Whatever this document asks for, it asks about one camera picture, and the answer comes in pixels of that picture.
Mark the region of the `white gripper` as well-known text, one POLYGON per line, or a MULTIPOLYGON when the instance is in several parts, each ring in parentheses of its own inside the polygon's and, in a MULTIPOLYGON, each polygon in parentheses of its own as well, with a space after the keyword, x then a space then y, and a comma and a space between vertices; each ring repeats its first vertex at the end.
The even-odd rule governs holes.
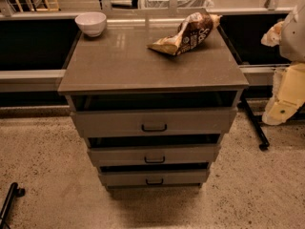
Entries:
MULTIPOLYGON (((261 44, 274 47, 280 43, 283 21, 274 24, 261 38, 261 44)), ((305 63, 293 62, 281 73, 279 90, 269 99, 262 121, 267 125, 285 123, 305 103, 305 63)))

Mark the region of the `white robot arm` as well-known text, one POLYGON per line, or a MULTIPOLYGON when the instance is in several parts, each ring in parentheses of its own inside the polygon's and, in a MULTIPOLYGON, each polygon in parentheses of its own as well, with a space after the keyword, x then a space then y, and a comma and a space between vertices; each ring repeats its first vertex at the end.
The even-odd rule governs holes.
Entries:
POLYGON ((262 121, 268 125, 285 123, 305 103, 305 0, 300 0, 283 21, 274 24, 262 37, 265 46, 279 46, 289 67, 274 71, 273 96, 262 121))

